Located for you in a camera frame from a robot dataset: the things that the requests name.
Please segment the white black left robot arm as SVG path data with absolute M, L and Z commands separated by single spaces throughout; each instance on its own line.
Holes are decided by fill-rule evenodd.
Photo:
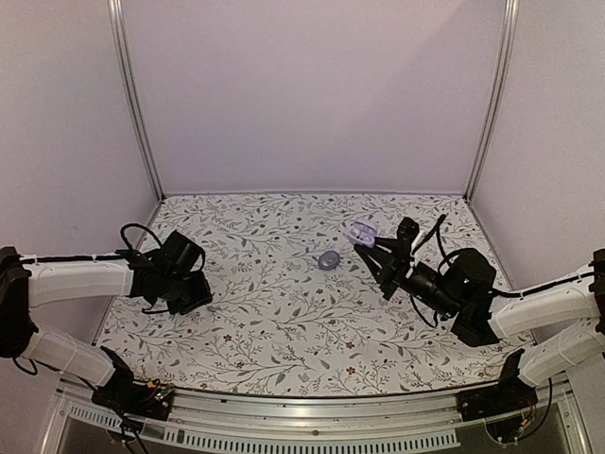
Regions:
M 204 275 L 206 252 L 178 231 L 140 252 L 130 242 L 107 254 L 37 256 L 1 250 L 1 356 L 25 359 L 81 380 L 92 400 L 120 414 L 161 419 L 172 405 L 172 387 L 158 378 L 136 378 L 112 349 L 35 323 L 33 312 L 58 303 L 142 299 L 165 304 L 164 313 L 186 315 L 211 303 Z

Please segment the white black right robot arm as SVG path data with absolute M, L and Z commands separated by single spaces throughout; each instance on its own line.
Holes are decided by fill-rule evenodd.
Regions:
M 378 237 L 371 247 L 356 244 L 354 250 L 385 299 L 405 291 L 452 321 L 452 333 L 467 346 L 495 345 L 537 327 L 570 323 L 550 339 L 508 355 L 492 386 L 458 393 L 463 421 L 535 405 L 543 382 L 604 351 L 602 250 L 563 278 L 517 292 L 494 288 L 495 269 L 474 248 L 449 253 L 435 270 L 414 260 L 407 237 Z

